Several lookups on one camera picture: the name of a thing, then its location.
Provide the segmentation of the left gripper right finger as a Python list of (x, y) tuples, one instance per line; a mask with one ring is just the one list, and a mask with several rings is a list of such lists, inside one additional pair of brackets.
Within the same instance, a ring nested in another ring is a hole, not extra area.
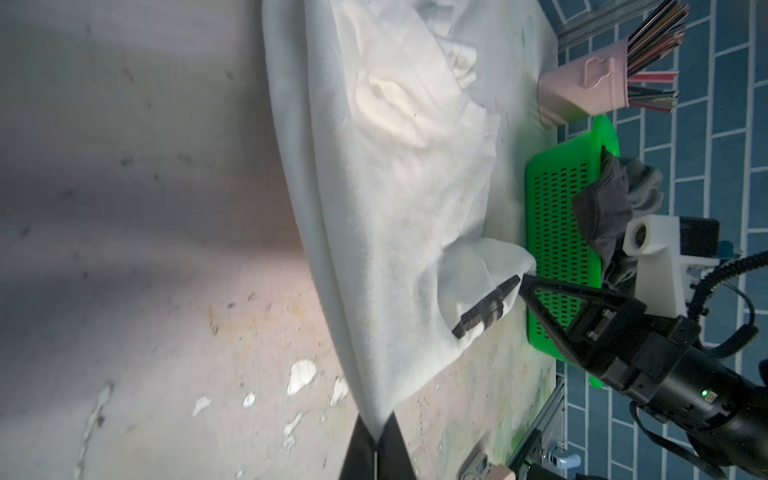
[(376, 446), (376, 478), (378, 480), (416, 480), (401, 429), (395, 414), (384, 427)]

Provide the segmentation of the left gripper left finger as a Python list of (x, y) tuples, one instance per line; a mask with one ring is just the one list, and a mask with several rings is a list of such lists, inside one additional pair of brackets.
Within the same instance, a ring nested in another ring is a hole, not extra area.
[(340, 480), (375, 480), (377, 444), (361, 417), (358, 417), (339, 474)]

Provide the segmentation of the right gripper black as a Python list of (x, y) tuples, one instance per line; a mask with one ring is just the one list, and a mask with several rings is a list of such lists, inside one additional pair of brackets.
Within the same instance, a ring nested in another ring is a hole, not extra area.
[[(465, 337), (504, 315), (515, 275), (463, 313), (452, 334)], [(693, 352), (700, 328), (683, 318), (648, 315), (639, 300), (607, 289), (525, 275), (519, 296), (531, 346), (579, 366), (654, 416), (707, 420), (718, 408), (702, 398), (717, 367)]]

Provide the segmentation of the green plastic basket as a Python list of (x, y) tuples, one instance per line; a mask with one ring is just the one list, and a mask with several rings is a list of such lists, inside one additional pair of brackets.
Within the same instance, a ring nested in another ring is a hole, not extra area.
[(602, 153), (618, 155), (611, 119), (535, 155), (525, 171), (526, 244), (539, 277), (593, 288), (602, 286), (602, 259), (579, 233), (572, 199), (602, 173)]

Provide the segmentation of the white t shirt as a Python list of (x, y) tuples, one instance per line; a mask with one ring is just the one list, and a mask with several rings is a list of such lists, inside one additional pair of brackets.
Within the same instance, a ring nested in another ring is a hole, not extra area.
[(455, 361), (460, 316), (534, 269), (480, 232), (499, 117), (450, 1), (266, 1), (271, 109), (301, 242), (371, 437)]

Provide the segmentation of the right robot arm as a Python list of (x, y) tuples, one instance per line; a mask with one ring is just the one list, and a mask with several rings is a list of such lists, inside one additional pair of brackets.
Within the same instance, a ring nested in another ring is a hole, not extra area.
[(767, 476), (767, 389), (723, 366), (694, 342), (698, 323), (650, 315), (632, 297), (588, 286), (515, 275), (463, 313), (453, 334), (500, 319), (517, 294), (572, 364), (630, 399), (640, 411), (687, 433), (692, 447), (648, 431), (657, 445), (713, 478), (739, 467)]

